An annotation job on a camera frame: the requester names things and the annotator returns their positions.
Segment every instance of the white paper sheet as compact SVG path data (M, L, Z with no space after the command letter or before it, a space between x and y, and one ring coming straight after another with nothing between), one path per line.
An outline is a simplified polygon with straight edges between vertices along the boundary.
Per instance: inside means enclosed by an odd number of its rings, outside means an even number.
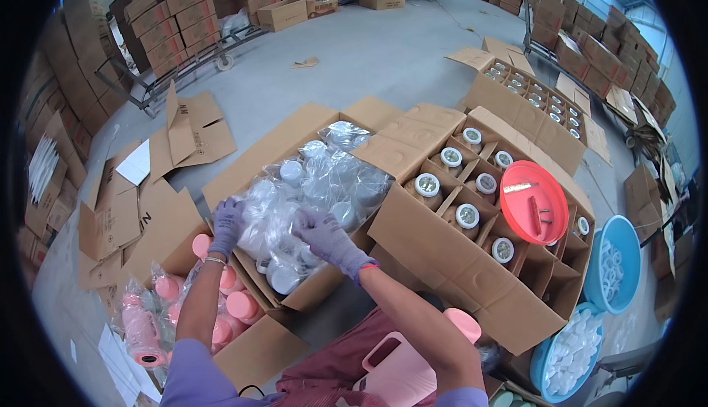
M136 186L150 174L150 140L146 139L115 169Z

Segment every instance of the pink bottle cap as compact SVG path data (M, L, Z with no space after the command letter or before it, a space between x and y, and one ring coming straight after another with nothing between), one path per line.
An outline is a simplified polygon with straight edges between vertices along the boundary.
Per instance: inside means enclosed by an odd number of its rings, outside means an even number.
M234 292L226 297L226 310L235 318L250 319L258 314L258 303L251 295Z
M222 278L219 281L219 287L222 289L231 289L236 284L236 271L230 265L226 266L222 272Z
M217 316L214 331L212 332L212 343L223 344L224 342L231 341L233 334L231 324L221 316Z
M482 336L482 328L479 327L477 321L474 321L470 315L464 313L462 310L449 308L443 313L447 319L452 321L453 324L462 332L466 338L474 344L477 342L480 336Z
M177 299L180 290L181 286L174 278L162 276L155 280L155 292L167 301Z
M210 245L212 245L212 237L207 234L199 234L192 241L192 252L199 258L207 258Z

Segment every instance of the white jar lid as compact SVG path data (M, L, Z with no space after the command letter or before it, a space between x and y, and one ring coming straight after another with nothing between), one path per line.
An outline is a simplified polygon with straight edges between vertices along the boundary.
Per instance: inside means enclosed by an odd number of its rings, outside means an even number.
M479 210L473 205L464 204L455 210L457 224L463 229L474 229L479 224Z
M449 167L457 167L462 163L462 154L454 147L446 147L440 152L440 161Z
M462 138L471 145L480 145L482 143L482 133L475 128L465 128L462 131Z
M491 245L491 255L500 264L506 264L514 256L514 245L509 238L497 238Z
M480 173L474 181L474 185L485 195L496 192L496 179L488 173Z
M416 178L416 192L423 197L434 197L440 191L440 182L432 173L421 173Z
M511 166L511 164L514 162L514 159L509 155L507 151L499 151L494 155L494 159L496 160L497 165L500 167L503 167L504 169L508 168Z
M587 235L590 233L590 224L588 223L588 219L586 217L578 218L578 230L581 235Z

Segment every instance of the gloved hand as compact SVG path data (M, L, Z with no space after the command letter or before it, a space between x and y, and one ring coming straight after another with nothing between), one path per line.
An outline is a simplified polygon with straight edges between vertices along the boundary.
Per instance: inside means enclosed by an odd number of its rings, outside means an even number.
M337 267L359 286L359 269L378 263L352 243L335 217L326 212L297 210L292 233L310 245L310 251Z
M223 253L228 260L246 227L243 221L243 207L243 201L236 201L233 197L229 197L214 209L212 213L214 241L209 247L209 253Z

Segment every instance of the cart wheel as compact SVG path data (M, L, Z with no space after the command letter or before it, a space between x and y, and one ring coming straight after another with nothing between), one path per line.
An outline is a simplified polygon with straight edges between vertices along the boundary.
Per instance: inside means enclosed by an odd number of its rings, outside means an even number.
M224 54L217 59L217 68L220 71L228 71L232 67L234 67L234 58L231 55Z

